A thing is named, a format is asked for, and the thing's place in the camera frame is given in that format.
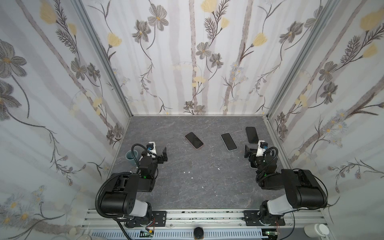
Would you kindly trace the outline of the black phone case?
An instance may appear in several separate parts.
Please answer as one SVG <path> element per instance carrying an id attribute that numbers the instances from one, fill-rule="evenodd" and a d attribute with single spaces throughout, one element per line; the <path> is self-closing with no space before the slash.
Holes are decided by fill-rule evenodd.
<path id="1" fill-rule="evenodd" d="M 255 127 L 246 127 L 246 134 L 250 144 L 257 144 L 259 142 L 259 137 Z"/>

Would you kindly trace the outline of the light blue case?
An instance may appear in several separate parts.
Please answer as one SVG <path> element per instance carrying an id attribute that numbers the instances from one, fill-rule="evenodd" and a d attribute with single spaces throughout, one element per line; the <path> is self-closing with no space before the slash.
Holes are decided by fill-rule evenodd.
<path id="1" fill-rule="evenodd" d="M 238 148 L 230 133 L 221 134 L 221 138 L 228 151 L 234 151 Z"/>

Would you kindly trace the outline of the pink phone case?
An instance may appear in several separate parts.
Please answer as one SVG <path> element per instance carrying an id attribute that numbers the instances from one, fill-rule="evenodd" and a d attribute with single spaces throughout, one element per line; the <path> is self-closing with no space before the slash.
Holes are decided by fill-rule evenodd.
<path id="1" fill-rule="evenodd" d="M 196 150 L 200 149 L 204 145 L 204 143 L 193 132 L 186 134 L 185 138 Z"/>

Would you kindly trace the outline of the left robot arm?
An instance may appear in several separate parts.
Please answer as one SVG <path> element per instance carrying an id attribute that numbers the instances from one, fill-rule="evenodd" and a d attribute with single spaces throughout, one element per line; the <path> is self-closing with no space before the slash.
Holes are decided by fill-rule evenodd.
<path id="1" fill-rule="evenodd" d="M 155 142 L 146 146 L 134 144 L 126 157 L 135 161 L 136 172 L 112 174 L 97 192 L 96 211 L 119 225 L 124 223 L 126 228 L 154 227 L 157 213 L 153 213 L 150 203 L 138 200 L 137 193 L 152 192 L 159 174 L 158 165 L 168 160 L 167 148 L 158 155 Z"/>

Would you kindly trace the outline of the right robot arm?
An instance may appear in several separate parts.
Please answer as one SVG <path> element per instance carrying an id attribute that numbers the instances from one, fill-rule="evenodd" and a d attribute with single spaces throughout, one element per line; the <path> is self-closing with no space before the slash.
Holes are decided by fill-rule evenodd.
<path id="1" fill-rule="evenodd" d="M 256 183 L 263 190 L 284 190 L 285 194 L 263 201 L 259 210 L 244 211 L 247 226 L 284 226 L 284 215 L 298 210 L 318 210 L 328 204 L 328 190 L 309 170 L 277 169 L 279 151 L 276 147 L 251 149 L 245 155 L 256 169 Z"/>

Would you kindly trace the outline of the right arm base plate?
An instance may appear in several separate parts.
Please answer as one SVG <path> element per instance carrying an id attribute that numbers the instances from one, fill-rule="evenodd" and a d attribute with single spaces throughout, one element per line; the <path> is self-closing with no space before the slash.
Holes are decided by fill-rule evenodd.
<path id="1" fill-rule="evenodd" d="M 244 217 L 247 227 L 277 227 L 285 226 L 283 216 L 270 215 L 269 213 L 261 214 L 260 211 L 244 211 Z"/>

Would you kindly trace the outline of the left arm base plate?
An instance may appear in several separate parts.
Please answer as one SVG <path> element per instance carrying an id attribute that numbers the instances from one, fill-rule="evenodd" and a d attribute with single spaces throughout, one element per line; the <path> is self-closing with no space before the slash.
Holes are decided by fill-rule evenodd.
<path id="1" fill-rule="evenodd" d="M 126 228 L 135 227 L 164 227 L 166 225 L 166 211 L 149 211 L 144 217 L 131 217 L 124 222 Z"/>

